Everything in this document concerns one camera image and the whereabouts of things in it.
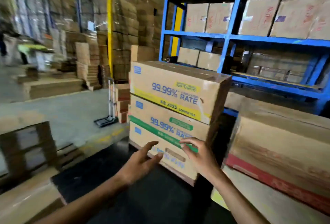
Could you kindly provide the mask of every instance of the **blue square label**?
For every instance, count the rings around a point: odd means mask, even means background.
[[[141,74],[141,67],[134,66],[134,73]]]
[[[135,132],[138,134],[141,134],[141,129],[139,129],[138,127],[135,127]]]
[[[142,102],[136,101],[135,106],[137,108],[143,109],[143,103]]]

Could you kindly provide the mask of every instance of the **black tabletop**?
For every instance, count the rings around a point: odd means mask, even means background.
[[[113,176],[136,151],[122,140],[52,178],[61,195],[72,202]],[[88,223],[236,223],[231,213],[211,200],[212,185],[202,176],[190,186],[158,165],[121,193],[111,206]]]

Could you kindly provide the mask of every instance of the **concrete floor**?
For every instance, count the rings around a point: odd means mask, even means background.
[[[107,89],[22,102],[21,86],[10,77],[15,73],[15,68],[0,66],[0,117],[37,111],[50,122],[56,146],[74,143],[77,147],[86,147],[86,152],[91,154],[128,136],[127,124],[117,123],[100,129],[93,123],[108,115]],[[6,167],[0,154],[0,171],[3,170]]]

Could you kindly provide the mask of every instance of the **blue shelving rack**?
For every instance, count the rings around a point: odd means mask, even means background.
[[[299,101],[305,101],[306,99],[312,99],[313,102],[313,112],[314,114],[319,115],[324,106],[328,101],[330,101],[330,81],[328,81],[327,85],[323,88],[318,88],[315,86],[317,79],[319,78],[324,66],[329,58],[330,54],[330,41],[326,40],[312,40],[312,39],[291,39],[291,38],[277,38],[277,37],[261,37],[261,36],[249,36],[249,35],[236,35],[233,34],[234,23],[236,18],[239,16],[239,6],[241,1],[244,0],[235,0],[234,6],[232,9],[231,19],[228,26],[228,33],[227,34],[210,34],[210,33],[194,33],[194,32],[184,32],[184,25],[185,25],[185,17],[186,17],[186,10],[187,0],[165,0],[164,3],[164,13],[163,13],[163,23],[162,23],[162,33],[161,33],[161,40],[160,40],[160,51],[159,51],[159,60],[162,61],[163,51],[164,51],[164,41],[165,36],[171,36],[171,44],[169,53],[172,50],[172,39],[173,37],[179,38],[178,48],[177,48],[177,55],[179,55],[179,48],[181,44],[182,38],[197,38],[197,39],[204,39],[207,41],[205,51],[211,52],[214,41],[223,41],[223,51],[221,55],[220,66],[218,68],[218,73],[222,72],[223,63],[226,57],[227,50],[229,48],[229,43],[233,42],[233,46],[231,49],[231,56],[233,57],[236,44],[244,42],[253,42],[258,44],[285,44],[287,46],[301,46],[301,47],[314,47],[316,49],[322,49],[322,54],[318,52],[318,54],[312,58],[309,63],[309,68],[305,73],[305,77],[301,84],[288,84],[281,81],[275,82],[270,81],[265,78],[255,78],[244,74],[233,74],[233,82],[236,84],[246,85],[249,87],[258,88],[261,90],[266,90],[267,92],[271,93],[280,93],[284,94],[291,98],[296,98]],[[168,14],[168,5],[169,2],[175,5],[175,10],[177,7],[183,9],[183,17],[181,20],[180,31],[174,30],[174,22],[176,13],[174,13],[173,17],[173,25],[171,30],[166,30],[166,19]],[[237,112],[232,112],[230,110],[225,110],[227,113],[231,115],[237,115]]]

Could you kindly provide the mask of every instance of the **green label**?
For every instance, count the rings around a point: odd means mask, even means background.
[[[174,145],[174,146],[182,149],[181,148],[181,145],[180,145],[180,140],[178,140],[178,139],[176,139],[176,138],[174,138],[174,137],[172,137],[172,136],[170,136],[170,135],[168,135],[168,134],[166,134],[166,133],[164,133],[162,131],[159,131],[158,129],[154,128],[153,126],[148,125],[147,123],[141,121],[140,119],[134,117],[133,115],[130,115],[129,118],[130,118],[130,121],[131,122],[134,122],[136,125],[144,128],[145,130],[149,131],[150,133],[152,133],[154,135],[157,135],[158,137],[166,140],[167,142],[171,143],[172,145]],[[191,144],[189,144],[188,146],[195,153],[198,152],[198,149],[195,148],[195,147],[192,147]]]
[[[170,122],[174,123],[175,125],[178,125],[180,127],[183,127],[183,128],[185,128],[189,131],[192,131],[194,129],[194,126],[189,125],[188,123],[185,123],[185,122],[180,121],[180,120],[178,120],[176,118],[173,118],[173,117],[170,118]]]

